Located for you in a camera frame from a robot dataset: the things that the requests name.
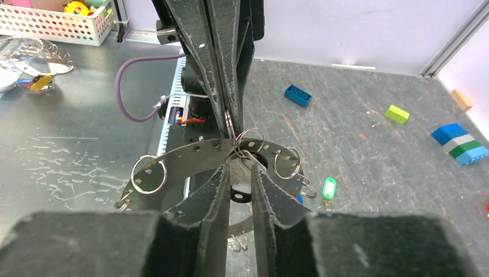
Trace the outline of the perforated metal ring plate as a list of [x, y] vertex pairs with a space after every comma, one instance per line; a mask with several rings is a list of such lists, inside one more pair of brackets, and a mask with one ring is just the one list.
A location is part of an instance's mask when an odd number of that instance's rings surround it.
[[[296, 149], [243, 136], [239, 136], [237, 141], [214, 138], [176, 148], [153, 158], [140, 171], [132, 171], [119, 202], [120, 212], [164, 212], [171, 209], [207, 183], [219, 166], [225, 164], [229, 167], [227, 159], [232, 154], [255, 161], [252, 168], [262, 167], [276, 185], [294, 198], [300, 186], [307, 185]], [[254, 230], [252, 196], [249, 203], [236, 203], [231, 200], [230, 178], [228, 187], [227, 242], [235, 234]]]

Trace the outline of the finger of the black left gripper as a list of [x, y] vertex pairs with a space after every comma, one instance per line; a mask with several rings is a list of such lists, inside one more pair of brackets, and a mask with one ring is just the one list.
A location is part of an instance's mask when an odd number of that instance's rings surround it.
[[211, 24], [205, 1], [165, 1], [179, 37], [188, 54], [187, 61], [206, 92], [223, 137], [228, 136], [225, 122], [223, 88], [218, 73]]
[[225, 112], [231, 116], [235, 128], [243, 126], [236, 72], [240, 1], [208, 1], [207, 6], [212, 38], [210, 99], [218, 129], [221, 134], [227, 134]]

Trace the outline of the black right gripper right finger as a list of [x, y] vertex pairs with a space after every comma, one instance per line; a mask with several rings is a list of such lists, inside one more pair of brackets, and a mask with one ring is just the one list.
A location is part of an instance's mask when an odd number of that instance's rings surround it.
[[460, 236], [433, 215], [320, 213], [251, 170], [259, 276], [477, 276]]

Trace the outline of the silver key with ring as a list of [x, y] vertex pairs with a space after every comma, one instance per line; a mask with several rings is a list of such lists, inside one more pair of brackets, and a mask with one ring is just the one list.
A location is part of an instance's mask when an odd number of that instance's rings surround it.
[[256, 162], [232, 154], [227, 163], [230, 168], [231, 200], [242, 204], [251, 202], [251, 168]]

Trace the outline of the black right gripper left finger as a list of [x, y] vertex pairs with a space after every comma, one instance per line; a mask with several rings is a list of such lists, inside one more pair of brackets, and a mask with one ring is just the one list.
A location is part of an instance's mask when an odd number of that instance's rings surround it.
[[224, 276], [229, 167], [164, 212], [35, 212], [1, 243], [2, 276]]

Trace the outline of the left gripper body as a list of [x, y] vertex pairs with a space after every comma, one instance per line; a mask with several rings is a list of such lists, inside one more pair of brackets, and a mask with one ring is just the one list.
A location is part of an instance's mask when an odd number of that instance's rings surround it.
[[[201, 86], [198, 76], [187, 61], [188, 54], [186, 52], [186, 48], [183, 44], [183, 40], [177, 33], [176, 26], [172, 21], [171, 14], [165, 5], [165, 1], [153, 1], [152, 3], [155, 7], [160, 22], [163, 24], [163, 27], [165, 29], [175, 29], [176, 37], [181, 43], [183, 51], [186, 55], [185, 71], [182, 76], [182, 85], [184, 90], [189, 93], [203, 94], [207, 97], [204, 100], [199, 100], [197, 104], [195, 104], [193, 113], [198, 117], [205, 118], [207, 121], [210, 121], [217, 126], [210, 100], [204, 91], [203, 86]], [[238, 65], [236, 67], [236, 72], [238, 75], [238, 101], [242, 108], [242, 123], [243, 95], [245, 92], [245, 85], [251, 68], [251, 63], [254, 58], [254, 43], [261, 40], [264, 37], [264, 34], [265, 16], [263, 1], [240, 1], [238, 46], [236, 49]]]

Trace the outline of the green key tag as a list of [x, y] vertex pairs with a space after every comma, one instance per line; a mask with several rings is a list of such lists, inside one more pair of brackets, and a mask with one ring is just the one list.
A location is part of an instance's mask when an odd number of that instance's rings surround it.
[[322, 190], [323, 195], [323, 207], [325, 211], [332, 211], [333, 209], [333, 199], [336, 194], [337, 182], [333, 177], [327, 177], [324, 181], [324, 186]]

